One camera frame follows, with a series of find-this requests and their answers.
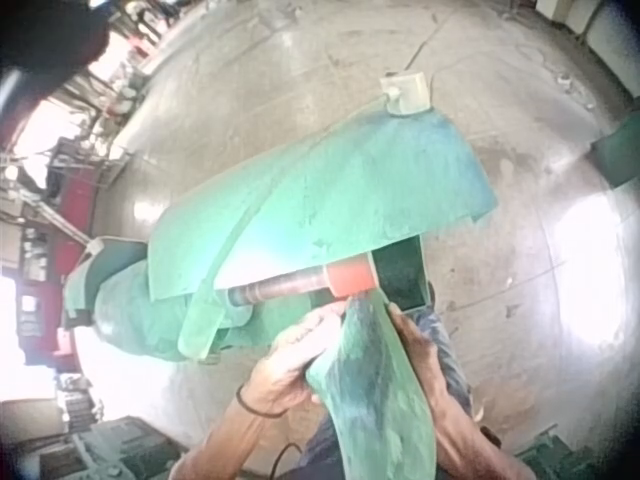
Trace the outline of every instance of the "bright light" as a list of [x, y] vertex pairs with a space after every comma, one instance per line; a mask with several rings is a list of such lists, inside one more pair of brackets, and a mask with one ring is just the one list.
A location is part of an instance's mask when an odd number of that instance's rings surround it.
[[18, 179], [18, 167], [15, 165], [9, 165], [4, 169], [4, 178], [10, 182], [15, 182]]
[[43, 152], [58, 143], [58, 138], [74, 138], [80, 127], [72, 123], [69, 110], [48, 100], [40, 102], [13, 149], [16, 156]]
[[107, 49], [98, 60], [89, 65], [89, 70], [108, 82], [122, 62], [126, 60], [129, 50], [131, 50], [129, 42], [122, 35], [111, 32]]
[[0, 362], [3, 369], [24, 363], [16, 334], [16, 284], [0, 277]]
[[140, 222], [151, 224], [160, 218], [166, 208], [166, 205], [139, 200], [133, 204], [133, 216]]
[[602, 196], [575, 205], [558, 222], [556, 242], [568, 259], [558, 269], [563, 325], [595, 346], [617, 343], [625, 318], [625, 280], [613, 213]]

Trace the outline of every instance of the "factory floor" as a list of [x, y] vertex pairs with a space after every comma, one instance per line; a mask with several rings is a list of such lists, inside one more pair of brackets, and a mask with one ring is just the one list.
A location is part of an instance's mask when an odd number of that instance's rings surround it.
[[[585, 160], [627, 99], [565, 31], [508, 2], [227, 2], [192, 11], [147, 68], [150, 92], [118, 139], [138, 152], [98, 198], [95, 234], [148, 238], [160, 213], [207, 178], [330, 125], [413, 69], [466, 136], [499, 206], [427, 236], [437, 309], [482, 423], [507, 448], [557, 424], [603, 453], [628, 421], [640, 367], [640, 184], [615, 191]], [[558, 81], [567, 74], [570, 81]], [[132, 357], [83, 329], [77, 343], [107, 418], [136, 415], [200, 441], [261, 351], [215, 365]], [[270, 465], [313, 432], [290, 413], [252, 459]]]

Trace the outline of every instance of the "workshop equipment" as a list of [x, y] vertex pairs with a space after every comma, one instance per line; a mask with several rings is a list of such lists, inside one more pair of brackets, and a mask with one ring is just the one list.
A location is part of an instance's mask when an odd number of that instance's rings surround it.
[[419, 236], [497, 202], [462, 135], [430, 108], [424, 76], [381, 84], [384, 95], [342, 122], [171, 205], [147, 258], [100, 286], [103, 338], [132, 353], [204, 359], [268, 345], [336, 296], [380, 287], [405, 310], [424, 305]]

